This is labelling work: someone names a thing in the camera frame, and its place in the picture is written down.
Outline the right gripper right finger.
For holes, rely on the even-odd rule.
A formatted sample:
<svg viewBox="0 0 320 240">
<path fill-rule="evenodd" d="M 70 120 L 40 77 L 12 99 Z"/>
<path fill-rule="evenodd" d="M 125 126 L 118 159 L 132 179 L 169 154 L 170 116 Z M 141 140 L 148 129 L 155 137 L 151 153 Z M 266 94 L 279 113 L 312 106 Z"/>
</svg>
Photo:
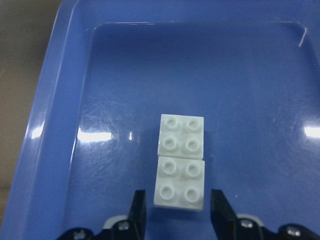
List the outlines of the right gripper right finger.
<svg viewBox="0 0 320 240">
<path fill-rule="evenodd" d="M 237 216 L 224 192 L 212 189 L 210 194 L 210 219 L 218 240 L 233 240 Z"/>
</svg>

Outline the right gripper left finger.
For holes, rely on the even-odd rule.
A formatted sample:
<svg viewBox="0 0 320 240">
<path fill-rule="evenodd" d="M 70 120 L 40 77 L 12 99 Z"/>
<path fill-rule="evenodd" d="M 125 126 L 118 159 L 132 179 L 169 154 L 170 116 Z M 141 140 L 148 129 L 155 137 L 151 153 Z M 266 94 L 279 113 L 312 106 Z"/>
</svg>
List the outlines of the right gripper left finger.
<svg viewBox="0 0 320 240">
<path fill-rule="evenodd" d="M 129 239 L 144 240 L 147 224 L 147 196 L 145 190 L 136 190 L 128 214 Z"/>
</svg>

